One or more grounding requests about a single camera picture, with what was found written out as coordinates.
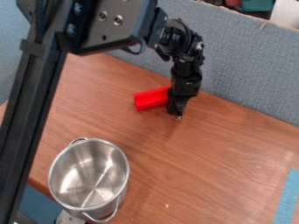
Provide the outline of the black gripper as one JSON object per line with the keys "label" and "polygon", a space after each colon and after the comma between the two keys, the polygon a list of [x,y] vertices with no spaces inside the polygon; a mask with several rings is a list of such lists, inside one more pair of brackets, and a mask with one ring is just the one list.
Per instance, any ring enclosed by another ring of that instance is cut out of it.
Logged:
{"label": "black gripper", "polygon": [[194,62],[176,60],[170,68],[170,88],[168,90],[166,112],[182,118],[188,99],[194,97],[201,86],[201,70]]}

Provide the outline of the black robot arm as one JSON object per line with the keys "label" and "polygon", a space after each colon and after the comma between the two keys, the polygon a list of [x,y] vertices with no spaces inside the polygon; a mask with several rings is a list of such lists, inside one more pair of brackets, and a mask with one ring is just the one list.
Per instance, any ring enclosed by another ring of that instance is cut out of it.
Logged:
{"label": "black robot arm", "polygon": [[14,0],[29,23],[0,124],[0,224],[13,224],[69,57],[152,50],[172,62],[166,111],[181,117],[201,86],[202,38],[157,0]]}

